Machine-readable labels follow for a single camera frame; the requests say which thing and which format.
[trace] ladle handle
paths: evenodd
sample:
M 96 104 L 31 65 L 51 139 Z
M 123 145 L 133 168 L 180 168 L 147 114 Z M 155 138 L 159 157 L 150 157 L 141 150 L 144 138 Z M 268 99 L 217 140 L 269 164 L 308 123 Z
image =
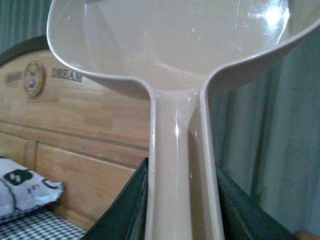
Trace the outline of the ladle handle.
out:
M 155 96 L 145 239 L 222 240 L 220 209 L 214 216 L 210 209 L 216 211 L 219 200 L 209 183 L 215 172 L 208 176 L 204 159 L 200 90 L 158 90 Z

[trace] pillow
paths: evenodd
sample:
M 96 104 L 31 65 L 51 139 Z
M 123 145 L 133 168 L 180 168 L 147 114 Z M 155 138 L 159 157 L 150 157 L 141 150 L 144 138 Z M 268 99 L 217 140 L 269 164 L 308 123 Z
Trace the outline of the pillow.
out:
M 62 182 L 52 183 L 0 156 L 0 224 L 55 202 L 63 190 Z

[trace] plastic ladle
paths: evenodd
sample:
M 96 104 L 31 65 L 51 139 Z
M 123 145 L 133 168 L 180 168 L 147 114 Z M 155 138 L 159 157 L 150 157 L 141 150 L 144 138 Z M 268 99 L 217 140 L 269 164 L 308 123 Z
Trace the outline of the plastic ladle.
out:
M 151 101 L 146 240 L 224 238 L 208 96 L 266 72 L 319 17 L 319 0 L 53 0 L 53 54 Z

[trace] headboard panel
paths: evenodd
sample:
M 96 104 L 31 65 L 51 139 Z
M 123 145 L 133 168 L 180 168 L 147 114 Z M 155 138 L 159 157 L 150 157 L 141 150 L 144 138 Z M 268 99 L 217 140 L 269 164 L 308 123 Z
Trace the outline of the headboard panel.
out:
M 31 61 L 40 63 L 45 75 L 36 96 L 26 91 L 32 83 L 30 74 L 24 77 Z M 85 230 L 109 208 L 148 156 L 149 135 L 149 101 L 80 77 L 48 49 L 0 65 L 0 156 L 50 181 L 64 182 L 65 193 L 55 211 Z

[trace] gray curtain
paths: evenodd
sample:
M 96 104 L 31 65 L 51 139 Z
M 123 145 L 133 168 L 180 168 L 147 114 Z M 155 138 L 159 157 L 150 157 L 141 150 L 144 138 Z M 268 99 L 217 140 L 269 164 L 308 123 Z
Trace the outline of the gray curtain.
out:
M 0 53 L 46 34 L 51 0 L 0 0 Z M 320 235 L 320 29 L 261 79 L 215 96 L 215 161 L 290 231 Z
M 0 0 L 0 53 L 46 34 L 51 0 Z

